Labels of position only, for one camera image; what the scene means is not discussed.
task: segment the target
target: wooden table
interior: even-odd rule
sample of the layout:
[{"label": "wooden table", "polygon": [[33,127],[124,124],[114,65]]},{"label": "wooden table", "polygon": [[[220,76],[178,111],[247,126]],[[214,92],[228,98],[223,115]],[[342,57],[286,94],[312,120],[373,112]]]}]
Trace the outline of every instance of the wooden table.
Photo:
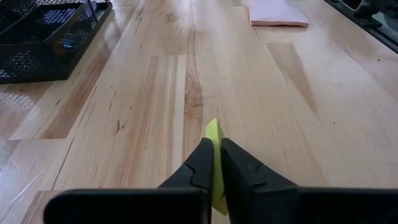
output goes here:
[{"label": "wooden table", "polygon": [[398,187],[398,55],[327,3],[295,1],[305,29],[251,27],[248,0],[113,2],[68,80],[0,86],[0,223],[40,220],[38,190],[156,187],[214,117],[297,184]]}]

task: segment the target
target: wooden tabletop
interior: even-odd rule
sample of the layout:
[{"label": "wooden tabletop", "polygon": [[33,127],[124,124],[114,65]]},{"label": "wooden tabletop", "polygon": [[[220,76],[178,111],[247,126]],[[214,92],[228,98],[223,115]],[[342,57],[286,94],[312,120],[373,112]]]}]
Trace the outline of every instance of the wooden tabletop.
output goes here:
[{"label": "wooden tabletop", "polygon": [[398,187],[398,55],[324,1],[294,1],[307,29],[251,27],[248,0],[113,3],[68,80],[0,85],[0,223],[38,190],[157,187],[213,118],[297,184]]}]

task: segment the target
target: dark object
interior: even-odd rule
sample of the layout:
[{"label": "dark object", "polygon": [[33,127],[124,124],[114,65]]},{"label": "dark object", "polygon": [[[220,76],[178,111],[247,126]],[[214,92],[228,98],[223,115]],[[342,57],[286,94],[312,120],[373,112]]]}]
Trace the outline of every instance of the dark object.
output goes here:
[{"label": "dark object", "polygon": [[0,84],[67,79],[112,4],[79,0],[0,1]]},{"label": "dark object", "polygon": [[398,190],[300,187],[230,139],[221,145],[231,224],[398,223]]},{"label": "dark object", "polygon": [[213,152],[202,139],[158,189],[65,192],[46,206],[44,223],[210,223]]},{"label": "dark object", "polygon": [[0,33],[0,52],[52,47],[84,10],[82,3],[39,6]]},{"label": "dark object", "polygon": [[[222,139],[232,224],[398,223],[398,190],[300,187]],[[44,222],[211,223],[213,145],[202,139],[158,189],[73,190],[52,199]]]},{"label": "dark object", "polygon": [[390,24],[375,19],[375,14],[395,16],[396,0],[325,0],[328,4],[340,11],[344,16],[371,34],[377,40],[398,53],[398,32]]}]

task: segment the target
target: dark wood streak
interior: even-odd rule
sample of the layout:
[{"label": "dark wood streak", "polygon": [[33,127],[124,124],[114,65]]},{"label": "dark wood streak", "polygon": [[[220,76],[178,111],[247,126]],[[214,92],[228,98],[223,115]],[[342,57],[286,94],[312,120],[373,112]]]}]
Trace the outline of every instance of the dark wood streak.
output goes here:
[{"label": "dark wood streak", "polygon": [[317,104],[303,63],[292,43],[267,44],[279,70],[304,97],[311,110],[317,114]]},{"label": "dark wood streak", "polygon": [[203,119],[201,86],[196,60],[196,30],[193,21],[192,4],[190,2],[189,23],[191,29],[188,33],[187,42],[182,161],[191,154],[199,143]]},{"label": "dark wood streak", "polygon": [[132,118],[130,120],[133,123],[127,131],[127,136],[129,137],[125,138],[122,150],[122,152],[126,153],[126,156],[120,163],[121,176],[114,177],[116,182],[121,183],[121,186],[131,186],[130,180],[134,180],[137,167],[141,161],[141,154],[149,142],[150,118],[148,114],[152,103],[152,95],[154,94],[158,63],[158,56],[150,58],[148,74],[140,87],[137,101],[135,102],[135,105],[139,106],[131,115]]},{"label": "dark wood streak", "polygon": [[62,106],[58,116],[53,123],[41,135],[42,139],[57,139],[66,138],[71,130],[74,121],[77,119],[83,105],[85,104],[91,90],[93,89],[98,77],[102,73],[106,62],[111,56],[116,44],[122,36],[130,18],[132,17],[136,6],[128,12],[126,18],[122,21],[120,26],[113,26],[114,30],[110,35],[98,54],[91,61],[88,68],[81,75],[83,77],[79,80],[75,89],[72,91],[68,100]]}]

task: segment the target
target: wooden plank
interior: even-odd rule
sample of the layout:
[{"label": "wooden plank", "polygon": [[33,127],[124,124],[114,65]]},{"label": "wooden plank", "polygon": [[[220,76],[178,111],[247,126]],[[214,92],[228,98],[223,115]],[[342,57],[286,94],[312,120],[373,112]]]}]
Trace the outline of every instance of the wooden plank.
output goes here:
[{"label": "wooden plank", "polygon": [[20,223],[38,190],[51,190],[67,140],[0,142],[0,223]]},{"label": "wooden plank", "polygon": [[108,61],[134,7],[114,9],[67,81],[55,82],[11,139],[66,138]]}]

